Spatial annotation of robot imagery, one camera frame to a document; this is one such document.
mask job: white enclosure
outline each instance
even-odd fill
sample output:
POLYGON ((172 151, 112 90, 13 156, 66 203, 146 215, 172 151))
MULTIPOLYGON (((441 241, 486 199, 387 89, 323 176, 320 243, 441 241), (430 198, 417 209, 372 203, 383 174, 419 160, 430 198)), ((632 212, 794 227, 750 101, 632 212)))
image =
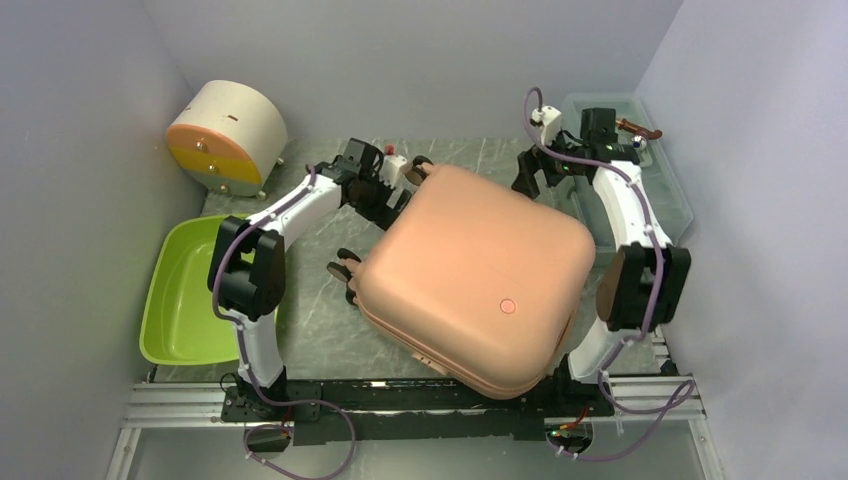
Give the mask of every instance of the white enclosure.
POLYGON ((695 213, 665 331, 732 479, 848 478, 846 25, 687 0, 639 85, 695 213))
POLYGON ((0 476, 102 478, 159 247, 203 199, 163 135, 192 94, 133 0, 4 0, 0 65, 0 476))
POLYGON ((213 79, 313 138, 518 137, 530 86, 637 92, 695 215, 666 333, 727 478, 848 478, 846 25, 844 0, 0 2, 3 478, 106 472, 156 256, 205 194, 164 131, 213 79))

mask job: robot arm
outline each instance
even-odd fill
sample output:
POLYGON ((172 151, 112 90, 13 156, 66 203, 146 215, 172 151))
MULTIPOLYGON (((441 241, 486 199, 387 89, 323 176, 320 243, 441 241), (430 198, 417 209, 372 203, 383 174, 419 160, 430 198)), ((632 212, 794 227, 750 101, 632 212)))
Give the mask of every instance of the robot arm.
POLYGON ((242 379, 250 381, 250 368, 268 395, 285 396, 285 367, 277 348, 273 312, 285 294, 289 247, 310 225, 345 205, 387 229, 411 197, 403 191, 394 206, 389 206, 400 177, 412 169, 403 156, 384 154, 373 145, 351 139, 344 154, 315 167, 314 179, 307 175, 298 188, 247 219, 231 216, 221 223, 209 270, 210 290, 230 245, 252 225, 270 218, 238 245, 224 265, 219 288, 219 305, 238 320, 233 328, 237 339, 243 341, 239 348, 242 379), (251 253, 252 261, 243 258, 251 253))
MULTIPOLYGON (((584 110, 579 139, 560 130, 560 112, 547 105, 532 111, 530 124, 539 129, 541 142, 555 153, 609 164, 624 172, 644 192, 636 147, 618 143, 615 117, 615 110, 609 108, 584 110)), ((538 170, 543 171, 550 187, 567 176, 583 175, 600 197, 609 218, 618 251, 598 287, 598 317, 581 344, 568 355, 571 377, 592 383, 611 350, 641 329, 654 282, 661 282, 661 285, 649 330, 671 321, 691 264, 689 251, 672 245, 645 196, 651 228, 665 265, 663 278, 654 278, 657 262, 654 244, 647 234, 642 204, 631 185, 625 183, 621 176, 606 168, 564 163, 535 146, 519 154, 518 164, 519 173, 513 182, 513 190, 530 198, 538 196, 539 187, 534 177, 538 170)))

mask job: black metal base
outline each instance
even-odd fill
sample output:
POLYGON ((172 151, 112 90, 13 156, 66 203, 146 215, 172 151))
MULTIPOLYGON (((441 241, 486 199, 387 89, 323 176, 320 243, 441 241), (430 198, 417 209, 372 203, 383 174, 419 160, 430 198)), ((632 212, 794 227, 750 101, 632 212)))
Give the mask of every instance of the black metal base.
MULTIPOLYGON (((492 435, 544 440, 545 418, 577 417, 586 406, 589 416, 614 413, 597 385, 573 381, 567 367, 509 400, 493 400, 456 380, 441 378, 289 380, 286 392, 290 400, 317 398, 350 412, 359 440, 492 435)), ((296 445, 321 445, 349 437, 344 419, 333 410, 304 405, 288 413, 240 396, 238 387, 227 389, 221 420, 278 422, 287 414, 297 422, 296 445)))

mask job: clear plastic container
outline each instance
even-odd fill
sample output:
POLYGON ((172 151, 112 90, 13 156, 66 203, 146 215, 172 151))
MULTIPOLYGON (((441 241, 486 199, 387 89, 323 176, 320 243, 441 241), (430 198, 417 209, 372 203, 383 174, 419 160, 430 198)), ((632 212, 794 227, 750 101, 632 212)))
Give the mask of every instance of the clear plastic container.
MULTIPOLYGON (((632 94, 583 94, 574 93, 565 97, 562 107, 563 128, 574 135, 580 133, 580 115, 583 109, 593 107, 614 108, 616 118, 627 120, 653 130, 645 109, 632 94)), ((632 134, 619 130, 619 141, 629 143, 632 134)), ((642 167, 642 185, 654 209, 660 225, 672 242, 677 243, 692 223, 692 209, 680 184, 674 176, 668 159, 658 140, 649 141, 647 148, 639 153, 642 167)), ((563 209, 574 205, 577 218, 592 232, 597 247, 596 266, 609 265, 617 247, 613 239, 606 210, 601 199, 585 177, 575 177, 574 182, 563 181, 555 190, 558 203, 563 209)))

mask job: brown object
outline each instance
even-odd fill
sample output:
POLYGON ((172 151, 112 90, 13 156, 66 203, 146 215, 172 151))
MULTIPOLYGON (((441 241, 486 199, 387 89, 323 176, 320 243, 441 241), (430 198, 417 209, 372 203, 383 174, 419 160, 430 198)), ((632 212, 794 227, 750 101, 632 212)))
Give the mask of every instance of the brown object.
POLYGON ((613 257, 612 263, 601 277, 601 283, 595 292, 595 309, 598 318, 608 322, 612 316, 612 307, 615 302, 615 291, 621 278, 621 270, 624 268, 624 250, 619 249, 613 257))
POLYGON ((496 399, 548 374, 595 258, 580 222, 468 170, 427 166, 349 284, 415 358, 496 399))
POLYGON ((618 125, 618 128, 625 132, 632 133, 633 135, 642 135, 648 140, 656 140, 662 137, 662 130, 648 130, 641 125, 636 125, 635 123, 628 121, 626 118, 619 118, 615 121, 615 124, 618 125))

